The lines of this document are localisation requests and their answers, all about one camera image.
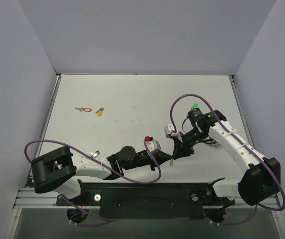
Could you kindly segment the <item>silver spiked keyring disc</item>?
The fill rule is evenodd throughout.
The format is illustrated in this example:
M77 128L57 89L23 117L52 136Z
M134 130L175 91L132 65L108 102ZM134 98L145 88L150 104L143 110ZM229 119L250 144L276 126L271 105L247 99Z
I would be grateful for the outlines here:
M209 146L209 147L213 147L215 149L219 149L222 148L221 144L218 143L216 140L214 139L206 139L203 140L202 143L204 143L205 145Z

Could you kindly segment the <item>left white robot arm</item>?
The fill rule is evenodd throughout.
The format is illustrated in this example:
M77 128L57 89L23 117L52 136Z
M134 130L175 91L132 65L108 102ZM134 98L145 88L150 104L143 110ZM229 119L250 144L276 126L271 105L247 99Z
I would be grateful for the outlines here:
M57 148L31 161L35 193L56 191L74 205L80 205L86 197L80 177L115 180L124 175L124 170L149 165L154 171L157 165L172 158L154 143L148 143L147 148L153 157L147 150L136 152L132 146L125 146L107 158L94 161L73 155L66 146Z

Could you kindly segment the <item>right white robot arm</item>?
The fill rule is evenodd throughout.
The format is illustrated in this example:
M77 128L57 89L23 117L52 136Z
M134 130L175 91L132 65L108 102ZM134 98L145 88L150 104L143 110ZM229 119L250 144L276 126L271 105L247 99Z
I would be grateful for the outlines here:
M207 138L217 141L230 155L243 174L242 179L220 179L205 191L206 200L212 204L222 198L241 198L253 206L279 192L280 163L268 159L246 142L218 110L203 114L199 108L188 113L192 129L187 133L177 131L173 124L165 127L167 137L174 140L173 158L187 157L193 147Z

